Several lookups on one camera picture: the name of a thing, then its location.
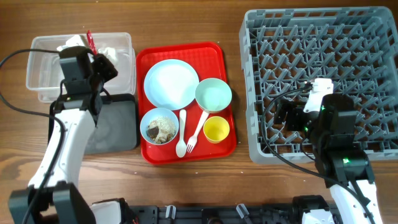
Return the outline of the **red wrapper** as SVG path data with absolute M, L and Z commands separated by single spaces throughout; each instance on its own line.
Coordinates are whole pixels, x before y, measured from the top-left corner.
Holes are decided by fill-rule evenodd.
M 96 55 L 98 52 L 97 52 L 97 49 L 96 49 L 96 46 L 95 46 L 95 43 L 93 40 L 93 36 L 92 36 L 92 33 L 90 30 L 87 31 L 86 38 L 87 38 L 90 50 L 93 52 L 94 55 Z

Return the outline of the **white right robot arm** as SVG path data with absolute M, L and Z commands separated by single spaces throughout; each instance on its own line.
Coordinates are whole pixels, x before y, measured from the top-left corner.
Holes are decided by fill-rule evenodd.
M 330 189 L 343 223 L 382 223 L 375 177 L 367 154 L 354 145 L 357 111 L 352 98 L 325 95 L 315 112 L 303 112 L 303 103 L 272 100 L 275 123 L 303 131 L 314 147 L 316 175 Z

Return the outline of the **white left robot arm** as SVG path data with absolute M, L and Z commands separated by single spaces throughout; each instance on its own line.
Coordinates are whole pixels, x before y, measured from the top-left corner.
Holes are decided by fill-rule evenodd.
M 53 106 L 53 132 L 39 169 L 25 190 L 13 191 L 15 223 L 122 223 L 123 201 L 88 205 L 77 189 L 83 155 L 100 115 L 105 82 L 117 76 L 102 54 L 74 46 L 58 53 L 64 79 Z

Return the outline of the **yellow cup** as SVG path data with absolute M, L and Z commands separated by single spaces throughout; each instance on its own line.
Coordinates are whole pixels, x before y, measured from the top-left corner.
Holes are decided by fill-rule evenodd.
M 208 118 L 203 125 L 203 132 L 207 140 L 212 144 L 218 144 L 228 136 L 229 123 L 220 116 Z

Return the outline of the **light blue bowl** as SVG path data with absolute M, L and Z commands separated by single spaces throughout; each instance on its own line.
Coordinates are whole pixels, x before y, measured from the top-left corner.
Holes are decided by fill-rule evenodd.
M 179 121 L 175 113 L 166 108 L 154 108 L 141 119 L 141 136 L 146 142 L 161 146 L 170 143 L 177 135 Z

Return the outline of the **mint green bowl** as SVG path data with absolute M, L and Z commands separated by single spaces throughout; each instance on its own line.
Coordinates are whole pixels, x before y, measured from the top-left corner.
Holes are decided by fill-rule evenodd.
M 207 78 L 197 85 L 195 99 L 203 111 L 218 113 L 231 103 L 232 91 L 223 80 Z

